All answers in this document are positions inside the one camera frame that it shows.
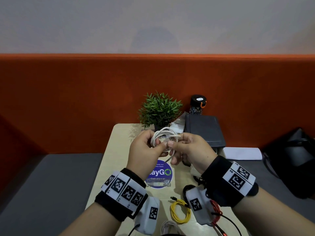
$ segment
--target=wooden table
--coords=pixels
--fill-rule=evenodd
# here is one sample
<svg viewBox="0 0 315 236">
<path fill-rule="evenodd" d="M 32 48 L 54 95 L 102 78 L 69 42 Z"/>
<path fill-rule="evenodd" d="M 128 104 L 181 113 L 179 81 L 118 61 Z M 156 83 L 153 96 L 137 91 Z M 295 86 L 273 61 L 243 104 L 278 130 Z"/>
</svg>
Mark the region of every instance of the wooden table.
<svg viewBox="0 0 315 236">
<path fill-rule="evenodd" d="M 111 137 L 108 141 L 106 151 L 104 153 L 100 168 L 98 170 L 88 203 L 86 208 L 89 207 L 100 192 L 100 188 L 103 183 L 110 177 L 114 170 L 122 170 L 127 165 L 129 147 L 133 139 L 141 132 L 143 127 L 141 124 L 116 124 L 113 127 Z M 167 160 L 169 156 L 160 158 L 162 160 Z M 155 189 L 152 187 L 147 187 L 147 193 L 149 196 L 155 196 L 160 199 L 160 210 L 157 219 L 157 226 L 154 235 L 160 235 L 161 225 L 166 220 L 172 220 L 170 215 L 169 207 L 173 201 L 170 199 L 171 196 L 180 198 L 184 186 L 188 184 L 197 185 L 190 174 L 190 168 L 184 166 L 182 163 L 178 166 L 171 166 L 173 171 L 173 179 L 170 183 L 171 186 L 164 187 L 162 189 Z M 248 236 L 246 228 L 233 214 L 230 207 L 221 207 L 223 214 L 229 217 L 238 226 L 243 236 Z M 176 214 L 185 218 L 186 209 L 181 210 L 180 206 L 176 208 Z M 218 225 L 227 233 L 229 236 L 237 236 L 238 231 L 236 228 L 226 219 L 221 218 Z M 128 233 L 134 227 L 134 222 L 132 219 L 127 218 L 123 222 L 123 226 L 120 227 L 116 235 L 127 236 Z M 191 214 L 191 219 L 188 223 L 179 225 L 181 230 L 186 235 L 218 235 L 216 231 L 207 225 L 199 225 L 193 214 Z M 142 235 L 141 233 L 134 231 L 132 235 Z"/>
</svg>

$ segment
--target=black notebook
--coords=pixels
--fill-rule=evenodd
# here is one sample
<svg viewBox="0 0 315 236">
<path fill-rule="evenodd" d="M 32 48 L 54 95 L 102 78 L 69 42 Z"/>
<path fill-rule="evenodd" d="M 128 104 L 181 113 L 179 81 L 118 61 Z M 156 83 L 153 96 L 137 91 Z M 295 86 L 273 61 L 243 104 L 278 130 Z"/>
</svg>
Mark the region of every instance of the black notebook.
<svg viewBox="0 0 315 236">
<path fill-rule="evenodd" d="M 215 116 L 186 114 L 185 132 L 202 136 L 211 147 L 225 147 L 225 140 Z"/>
</svg>

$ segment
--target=black bag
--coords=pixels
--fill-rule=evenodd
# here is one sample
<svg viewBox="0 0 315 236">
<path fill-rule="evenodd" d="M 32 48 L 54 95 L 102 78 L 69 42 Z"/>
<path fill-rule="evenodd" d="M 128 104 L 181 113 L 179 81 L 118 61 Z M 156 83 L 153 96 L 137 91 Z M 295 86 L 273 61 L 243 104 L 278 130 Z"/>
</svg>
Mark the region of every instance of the black bag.
<svg viewBox="0 0 315 236">
<path fill-rule="evenodd" d="M 315 194 L 315 140 L 301 128 L 275 140 L 262 152 L 292 194 L 298 198 Z"/>
</svg>

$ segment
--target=circular sticker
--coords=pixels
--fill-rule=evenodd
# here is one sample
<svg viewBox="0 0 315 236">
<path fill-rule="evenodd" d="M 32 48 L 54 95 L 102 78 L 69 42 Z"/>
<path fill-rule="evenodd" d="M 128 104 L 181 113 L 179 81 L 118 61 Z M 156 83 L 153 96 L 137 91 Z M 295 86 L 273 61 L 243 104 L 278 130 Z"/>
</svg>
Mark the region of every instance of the circular sticker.
<svg viewBox="0 0 315 236">
<path fill-rule="evenodd" d="M 162 160 L 158 160 L 154 170 L 146 179 L 148 186 L 152 188 L 161 189 L 169 185 L 173 178 L 171 166 Z"/>
</svg>

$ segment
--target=plant pot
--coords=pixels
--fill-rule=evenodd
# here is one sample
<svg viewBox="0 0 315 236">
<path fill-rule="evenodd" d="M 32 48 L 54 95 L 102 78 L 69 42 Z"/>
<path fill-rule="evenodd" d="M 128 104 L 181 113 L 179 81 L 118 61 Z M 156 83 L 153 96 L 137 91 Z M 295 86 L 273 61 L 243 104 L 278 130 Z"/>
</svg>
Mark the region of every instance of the plant pot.
<svg viewBox="0 0 315 236">
<path fill-rule="evenodd" d="M 154 125 L 154 131 L 160 131 L 162 128 L 164 128 L 164 127 Z"/>
</svg>

